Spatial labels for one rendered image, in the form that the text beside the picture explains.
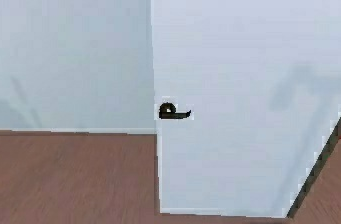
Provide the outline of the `white room door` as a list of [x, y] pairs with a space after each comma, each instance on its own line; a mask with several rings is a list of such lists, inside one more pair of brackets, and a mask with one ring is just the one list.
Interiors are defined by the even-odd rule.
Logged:
[[341, 117], [341, 0], [152, 0], [160, 209], [283, 218]]

